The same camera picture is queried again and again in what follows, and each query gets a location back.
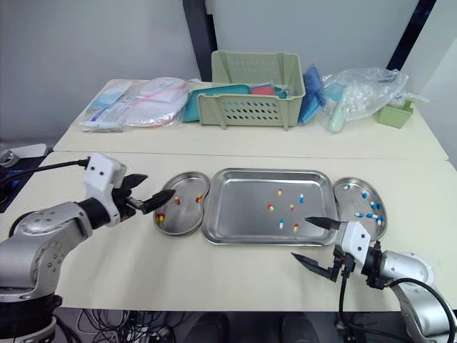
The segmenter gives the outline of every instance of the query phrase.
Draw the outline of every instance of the plastic basket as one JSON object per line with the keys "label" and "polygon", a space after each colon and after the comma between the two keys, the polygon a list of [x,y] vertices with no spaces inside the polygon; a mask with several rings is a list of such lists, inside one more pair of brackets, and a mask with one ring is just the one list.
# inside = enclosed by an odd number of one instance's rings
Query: plastic basket
{"label": "plastic basket", "polygon": [[295,126],[305,86],[300,59],[296,54],[276,52],[249,54],[215,51],[211,56],[213,84],[248,84],[273,82],[291,92],[286,99],[279,96],[250,94],[200,94],[200,123],[203,125]]}

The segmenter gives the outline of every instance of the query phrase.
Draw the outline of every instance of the stainless steel tray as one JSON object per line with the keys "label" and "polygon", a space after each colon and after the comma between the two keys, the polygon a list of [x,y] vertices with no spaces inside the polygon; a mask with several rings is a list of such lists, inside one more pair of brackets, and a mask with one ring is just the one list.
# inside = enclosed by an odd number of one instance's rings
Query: stainless steel tray
{"label": "stainless steel tray", "polygon": [[[368,233],[371,240],[381,238],[387,229],[387,212],[378,192],[364,180],[354,177],[339,179],[333,186],[340,220],[343,222],[358,221]],[[372,203],[379,205],[379,209],[371,207]],[[382,218],[378,223],[376,218],[369,218],[367,214],[374,214]]]}
{"label": "stainless steel tray", "polygon": [[195,231],[204,216],[204,199],[208,194],[210,181],[199,171],[188,171],[168,181],[164,189],[175,189],[172,200],[155,210],[154,224],[164,234],[180,235]]}
{"label": "stainless steel tray", "polygon": [[336,235],[304,221],[338,219],[330,180],[319,171],[224,169],[211,181],[205,206],[201,230],[215,244],[325,245]]}

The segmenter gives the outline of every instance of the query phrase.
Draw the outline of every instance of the black cable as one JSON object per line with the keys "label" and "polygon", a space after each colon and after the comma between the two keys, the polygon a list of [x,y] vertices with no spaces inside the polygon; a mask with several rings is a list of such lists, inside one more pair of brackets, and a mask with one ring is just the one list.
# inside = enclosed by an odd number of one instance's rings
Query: black cable
{"label": "black cable", "polygon": [[54,315],[54,316],[56,317],[57,325],[60,327],[60,329],[64,333],[66,341],[68,343],[72,343],[73,339],[75,340],[76,343],[82,343],[81,338],[78,336],[77,333],[75,333],[75,331],[73,331],[73,329],[71,327],[66,325],[62,321],[62,319],[60,319],[58,316],[56,316],[56,315]]}
{"label": "black cable", "polygon": [[428,286],[426,283],[411,279],[408,277],[405,277],[403,279],[398,279],[393,282],[391,282],[388,286],[390,288],[398,285],[398,284],[403,284],[404,282],[410,282],[412,284],[417,284],[418,286],[421,286],[422,288],[426,289],[435,297],[435,299],[440,303],[441,307],[443,307],[444,312],[446,313],[446,316],[448,317],[448,322],[449,322],[449,337],[448,337],[448,343],[453,343],[454,338],[456,337],[456,323],[454,322],[453,315],[451,310],[449,309],[446,301],[443,299],[443,297],[433,288]]}
{"label": "black cable", "polygon": [[56,320],[57,320],[57,326],[60,328],[60,330],[64,334],[67,343],[73,343],[73,339],[71,338],[71,334],[67,331],[65,324],[57,316],[56,316]]}
{"label": "black cable", "polygon": [[411,339],[404,338],[401,336],[397,336],[396,334],[391,334],[389,332],[384,332],[384,331],[378,331],[378,330],[372,330],[372,329],[365,329],[361,325],[355,325],[352,323],[347,322],[344,319],[344,313],[343,313],[343,304],[344,304],[344,294],[346,293],[346,282],[348,281],[347,275],[343,275],[343,279],[341,280],[341,291],[340,291],[340,301],[339,301],[339,307],[338,307],[338,316],[341,322],[347,327],[350,327],[353,330],[358,330],[365,332],[367,334],[376,334],[378,336],[385,336],[385,337],[390,337],[393,339],[397,339],[398,341],[402,342],[407,342],[407,343],[413,343]]}
{"label": "black cable", "polygon": [[36,172],[42,172],[44,170],[62,168],[64,166],[83,166],[84,168],[86,168],[88,166],[88,164],[89,164],[89,158],[88,159],[79,159],[77,161],[51,164],[49,166],[40,166],[39,168],[25,170],[25,171],[15,174],[15,175],[12,175],[12,176],[8,177],[7,179],[3,180],[2,182],[0,182],[0,189],[5,187],[11,181],[19,179],[19,178],[23,177],[24,175],[33,174]]}

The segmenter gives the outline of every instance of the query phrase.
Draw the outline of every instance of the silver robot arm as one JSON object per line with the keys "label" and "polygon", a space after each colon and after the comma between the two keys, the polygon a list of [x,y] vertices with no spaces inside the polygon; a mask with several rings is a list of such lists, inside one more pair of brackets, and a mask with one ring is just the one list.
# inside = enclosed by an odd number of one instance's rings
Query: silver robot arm
{"label": "silver robot arm", "polygon": [[430,264],[413,253],[382,252],[379,242],[370,247],[370,234],[359,222],[337,222],[320,217],[307,218],[306,221],[324,229],[338,230],[338,234],[333,252],[333,267],[324,269],[315,260],[293,254],[302,265],[334,282],[341,267],[345,265],[343,276],[347,277],[351,272],[366,275],[366,283],[370,287],[383,289],[392,284],[391,288],[400,302],[401,313],[413,341],[448,342],[451,328],[443,306],[451,313],[454,328],[457,324],[449,304],[444,300],[444,304],[440,304],[432,293],[412,282],[393,283],[396,280],[412,279],[428,285],[440,295],[433,285],[434,275]]}
{"label": "silver robot arm", "polygon": [[16,220],[12,235],[0,243],[0,343],[47,343],[54,338],[53,311],[61,305],[54,294],[67,254],[92,235],[135,215],[165,204],[174,190],[142,202],[131,189],[147,176],[124,177],[126,167],[94,154],[84,175],[88,199],[66,202]]}
{"label": "silver robot arm", "polygon": [[[391,280],[412,278],[433,287],[433,269],[413,253],[384,252],[380,277]],[[400,302],[408,333],[415,342],[442,343],[448,341],[449,323],[443,307],[436,298],[417,284],[403,283],[391,287]]]}

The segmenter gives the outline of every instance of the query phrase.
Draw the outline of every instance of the clear plastic bag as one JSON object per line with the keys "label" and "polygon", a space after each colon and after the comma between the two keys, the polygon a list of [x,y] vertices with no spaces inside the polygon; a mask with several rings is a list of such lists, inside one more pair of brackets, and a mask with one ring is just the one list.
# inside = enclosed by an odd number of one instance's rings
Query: clear plastic bag
{"label": "clear plastic bag", "polygon": [[94,100],[80,125],[90,132],[122,132],[126,125],[172,125],[179,122],[188,93],[184,80],[171,77],[120,81]]}
{"label": "clear plastic bag", "polygon": [[404,89],[408,75],[382,68],[348,69],[323,77],[326,105],[321,122],[340,132],[346,121],[370,116]]}
{"label": "clear plastic bag", "polygon": [[105,89],[90,104],[79,123],[85,132],[122,132],[127,112],[136,102],[138,81],[126,80]]}
{"label": "clear plastic bag", "polygon": [[184,80],[173,77],[152,79],[139,89],[138,101],[126,116],[128,126],[168,126],[180,122],[189,88]]}

